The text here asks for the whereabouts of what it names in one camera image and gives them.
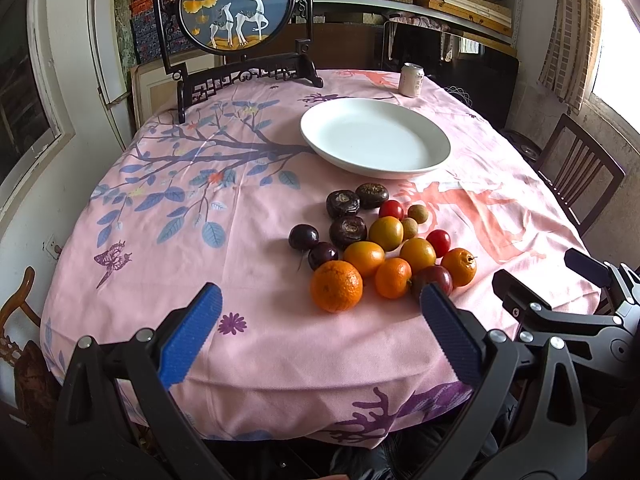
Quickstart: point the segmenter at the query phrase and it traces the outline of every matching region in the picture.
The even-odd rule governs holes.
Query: curtain
[[[600,0],[558,0],[539,81],[575,113],[596,66],[601,20]]]

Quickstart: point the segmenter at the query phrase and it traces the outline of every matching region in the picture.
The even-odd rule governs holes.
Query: wooden chair
[[[45,452],[50,453],[60,385],[49,372],[40,348],[28,341],[21,349],[4,331],[6,320],[19,308],[39,327],[40,317],[27,303],[35,271],[27,267],[22,284],[0,309],[0,359],[14,368],[15,400],[18,410],[3,403],[11,415],[25,421],[33,430]]]
[[[562,164],[562,168],[558,172],[558,176],[551,182],[542,174],[540,168],[549,160],[565,129],[574,134],[575,140]],[[571,207],[602,168],[606,168],[611,174],[611,182],[584,220],[579,221]],[[556,129],[542,150],[537,163],[533,165],[533,169],[549,186],[560,207],[575,225],[580,236],[585,234],[589,227],[593,225],[593,222],[609,203],[625,176],[625,172],[612,156],[607,153],[607,150],[566,114],[562,114],[562,117],[560,117]]]

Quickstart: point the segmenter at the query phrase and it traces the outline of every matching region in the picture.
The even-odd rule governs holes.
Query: white plate
[[[306,142],[339,168],[374,178],[411,178],[451,153],[446,134],[413,110],[375,99],[343,98],[300,119]]]

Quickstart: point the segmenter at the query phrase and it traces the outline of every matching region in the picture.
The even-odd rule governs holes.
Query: pink tablecloth
[[[44,309],[41,341],[62,378],[78,338],[126,340],[217,283],[223,317],[187,379],[172,387],[206,438],[312,435],[376,446],[388,431],[433,418],[468,398],[410,297],[362,301],[334,315],[312,303],[311,270],[287,244],[291,227],[315,225],[324,200],[370,181],[339,170],[305,145],[311,106],[337,97],[385,98],[433,120],[450,159],[413,182],[384,182],[430,211],[421,234],[447,230],[478,257],[471,285],[453,292],[486,328],[514,330],[491,290],[507,269],[553,306],[592,312],[595,288],[564,267],[584,250],[556,200],[489,124],[425,79],[420,98],[395,92],[398,74],[322,72],[324,88],[264,78],[230,86],[188,110],[153,117],[96,187],[69,238]],[[364,214],[368,224],[373,214]],[[143,422],[130,384],[130,416]]]

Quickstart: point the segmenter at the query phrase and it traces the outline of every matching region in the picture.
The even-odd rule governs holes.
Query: white deer
[[[244,38],[244,34],[242,34],[242,26],[244,25],[244,22],[254,22],[257,25],[257,28],[254,28],[254,30],[258,32],[258,41],[262,41],[262,30],[269,27],[269,20],[267,20],[264,15],[264,5],[262,0],[253,1],[257,6],[253,16],[249,17],[242,12],[238,12],[236,14],[236,34],[238,35],[238,41],[241,45],[247,44],[247,40]]]
[[[218,33],[220,29],[226,30],[226,44],[228,44],[228,46],[234,46],[234,40],[232,38],[232,32],[231,32],[234,26],[234,17],[231,15],[231,12],[229,12],[229,7],[231,7],[231,3],[228,3],[224,7],[222,7],[220,12],[218,13],[219,16],[222,16],[223,12],[225,14],[226,21],[222,27],[220,27],[217,23],[211,23],[210,25],[211,44],[213,45],[213,48],[218,48],[218,46],[216,45],[216,40],[214,36]]]

